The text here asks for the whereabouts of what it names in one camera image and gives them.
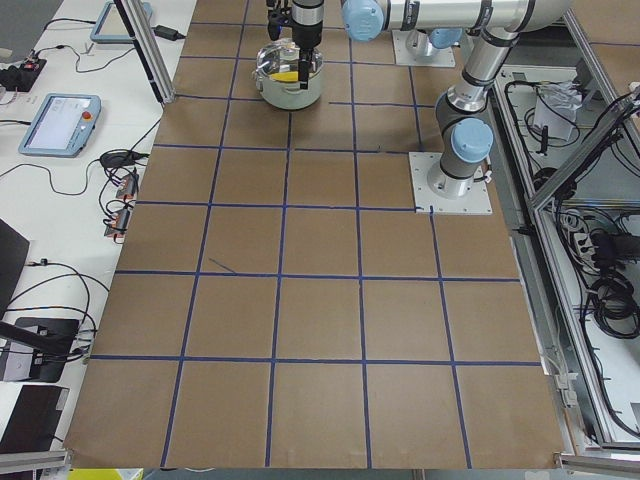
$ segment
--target yellow object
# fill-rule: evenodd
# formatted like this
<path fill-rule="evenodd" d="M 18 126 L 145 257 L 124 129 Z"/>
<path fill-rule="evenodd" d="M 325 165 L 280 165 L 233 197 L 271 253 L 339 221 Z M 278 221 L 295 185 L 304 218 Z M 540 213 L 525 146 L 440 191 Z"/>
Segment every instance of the yellow object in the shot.
<path fill-rule="evenodd" d="M 295 83 L 298 81 L 298 72 L 272 73 L 269 77 L 277 82 Z"/>
<path fill-rule="evenodd" d="M 69 472 L 67 478 L 68 480 L 141 480 L 143 472 L 142 469 L 76 468 Z"/>

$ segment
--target tablet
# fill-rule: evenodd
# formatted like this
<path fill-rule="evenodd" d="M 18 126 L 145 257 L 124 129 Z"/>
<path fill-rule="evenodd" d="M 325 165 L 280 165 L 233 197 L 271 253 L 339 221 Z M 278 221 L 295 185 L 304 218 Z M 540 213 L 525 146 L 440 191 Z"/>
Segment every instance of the tablet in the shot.
<path fill-rule="evenodd" d="M 95 95 L 50 93 L 22 139 L 18 152 L 44 157 L 75 157 L 86 145 L 100 115 Z"/>
<path fill-rule="evenodd" d="M 151 5 L 148 2 L 143 2 L 142 8 L 147 14 L 147 20 L 151 21 L 153 14 Z M 89 37 L 91 41 L 96 43 L 131 43 L 131 38 L 122 23 L 115 3 L 107 2 L 105 4 Z"/>

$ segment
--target blue joint cap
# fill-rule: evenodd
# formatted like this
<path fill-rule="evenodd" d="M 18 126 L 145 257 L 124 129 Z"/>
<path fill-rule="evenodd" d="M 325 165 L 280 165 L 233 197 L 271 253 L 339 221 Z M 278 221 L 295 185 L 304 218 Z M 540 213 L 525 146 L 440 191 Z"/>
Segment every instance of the blue joint cap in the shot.
<path fill-rule="evenodd" d="M 480 163 L 491 151 L 493 131 L 482 120 L 465 118 L 453 128 L 451 146 L 463 162 Z"/>
<path fill-rule="evenodd" d="M 342 5 L 342 20 L 352 40 L 368 42 L 382 32 L 384 14 L 375 0 L 347 0 Z"/>
<path fill-rule="evenodd" d="M 462 38 L 461 28 L 436 28 L 429 34 L 429 41 L 435 48 L 449 48 Z"/>

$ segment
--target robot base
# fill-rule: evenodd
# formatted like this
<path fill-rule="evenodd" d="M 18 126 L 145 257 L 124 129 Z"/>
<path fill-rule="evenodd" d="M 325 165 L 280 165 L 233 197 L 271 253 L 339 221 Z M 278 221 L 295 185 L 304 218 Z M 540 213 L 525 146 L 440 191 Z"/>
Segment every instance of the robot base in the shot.
<path fill-rule="evenodd" d="M 444 48 L 430 57 L 415 57 L 407 49 L 407 38 L 410 33 L 400 30 L 393 31 L 393 50 L 396 54 L 396 65 L 445 68 L 454 68 L 456 66 L 452 48 Z"/>
<path fill-rule="evenodd" d="M 440 215 L 491 215 L 493 210 L 485 182 L 474 183 L 469 193 L 458 200 L 441 197 L 431 189 L 427 183 L 427 174 L 440 161 L 441 156 L 441 153 L 434 152 L 409 153 L 416 212 L 430 213 L 433 210 L 433 213 Z M 482 176 L 480 167 L 476 176 Z"/>

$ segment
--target white mounting plate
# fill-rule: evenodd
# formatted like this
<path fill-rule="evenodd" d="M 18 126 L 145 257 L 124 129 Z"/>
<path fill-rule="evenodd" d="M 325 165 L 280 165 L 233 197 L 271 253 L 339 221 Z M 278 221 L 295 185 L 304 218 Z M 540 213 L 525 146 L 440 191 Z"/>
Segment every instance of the white mounting plate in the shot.
<path fill-rule="evenodd" d="M 452 48 L 444 48 L 431 57 L 414 57 L 407 49 L 407 37 L 411 32 L 393 31 L 393 51 L 396 54 L 396 65 L 416 67 L 445 67 L 456 66 Z"/>
<path fill-rule="evenodd" d="M 416 212 L 430 213 L 433 209 L 433 213 L 438 215 L 491 215 L 493 210 L 485 182 L 474 183 L 469 193 L 459 200 L 443 198 L 431 190 L 427 184 L 427 173 L 441 156 L 436 152 L 409 153 Z M 482 175 L 482 169 L 478 167 L 475 176 Z"/>

